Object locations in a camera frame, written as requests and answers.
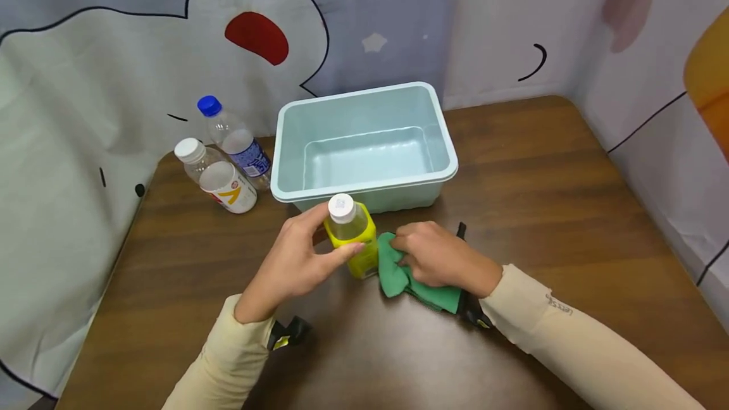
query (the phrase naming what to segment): beige sleeve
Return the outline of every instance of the beige sleeve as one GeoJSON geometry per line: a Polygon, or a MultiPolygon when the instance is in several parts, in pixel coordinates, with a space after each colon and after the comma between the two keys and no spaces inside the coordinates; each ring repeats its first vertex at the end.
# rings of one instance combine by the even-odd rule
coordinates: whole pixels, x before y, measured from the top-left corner
{"type": "Polygon", "coordinates": [[[516,266],[481,308],[495,327],[536,357],[595,409],[703,409],[628,341],[555,298],[516,266]]]}
{"type": "Polygon", "coordinates": [[[163,410],[240,410],[268,359],[273,319],[241,325],[232,313],[240,295],[223,309],[195,362],[167,397],[163,410]]]}

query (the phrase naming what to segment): cartoon wall backdrop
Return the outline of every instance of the cartoon wall backdrop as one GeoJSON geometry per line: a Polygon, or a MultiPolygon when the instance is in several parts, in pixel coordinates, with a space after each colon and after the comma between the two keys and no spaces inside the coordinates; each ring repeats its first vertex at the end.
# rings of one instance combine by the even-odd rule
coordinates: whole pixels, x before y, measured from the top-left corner
{"type": "Polygon", "coordinates": [[[729,0],[0,0],[0,409],[58,396],[160,157],[217,95],[560,94],[729,330],[729,0]]]}

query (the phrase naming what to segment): brown tabletop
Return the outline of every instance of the brown tabletop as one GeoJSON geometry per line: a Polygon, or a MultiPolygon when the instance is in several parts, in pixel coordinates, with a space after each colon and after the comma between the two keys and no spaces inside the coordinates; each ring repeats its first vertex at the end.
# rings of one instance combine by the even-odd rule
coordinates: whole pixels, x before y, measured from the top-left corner
{"type": "MultiPolygon", "coordinates": [[[[623,335],[708,409],[726,408],[729,337],[574,105],[543,97],[445,113],[460,169],[431,208],[378,214],[456,229],[623,335]]],[[[272,152],[272,139],[264,140],[272,152]]],[[[284,219],[269,193],[225,212],[172,155],[159,162],[59,410],[159,409],[226,296],[253,277],[284,219]]],[[[282,307],[313,325],[274,352],[246,409],[587,408],[493,330],[476,332],[377,278],[341,269],[282,307]]]]}

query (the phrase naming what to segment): green cloth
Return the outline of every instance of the green cloth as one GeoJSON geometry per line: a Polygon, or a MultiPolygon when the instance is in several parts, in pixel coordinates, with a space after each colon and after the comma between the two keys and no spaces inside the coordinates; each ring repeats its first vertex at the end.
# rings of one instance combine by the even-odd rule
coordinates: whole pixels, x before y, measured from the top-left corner
{"type": "Polygon", "coordinates": [[[413,272],[409,266],[398,266],[402,260],[403,252],[390,246],[394,238],[393,233],[383,233],[377,238],[379,250],[380,286],[388,298],[393,298],[403,291],[415,296],[417,299],[436,311],[447,310],[455,314],[461,298],[461,289],[456,287],[438,287],[434,289],[413,279],[413,272]]]}

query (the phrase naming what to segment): blue bottle cap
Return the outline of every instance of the blue bottle cap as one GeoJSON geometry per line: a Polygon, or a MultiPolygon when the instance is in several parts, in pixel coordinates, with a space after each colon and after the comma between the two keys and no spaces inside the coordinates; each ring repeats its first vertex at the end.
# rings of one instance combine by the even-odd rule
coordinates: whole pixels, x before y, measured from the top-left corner
{"type": "Polygon", "coordinates": [[[223,109],[223,105],[212,95],[205,95],[197,100],[197,108],[200,109],[203,116],[210,118],[219,113],[223,109]]]}

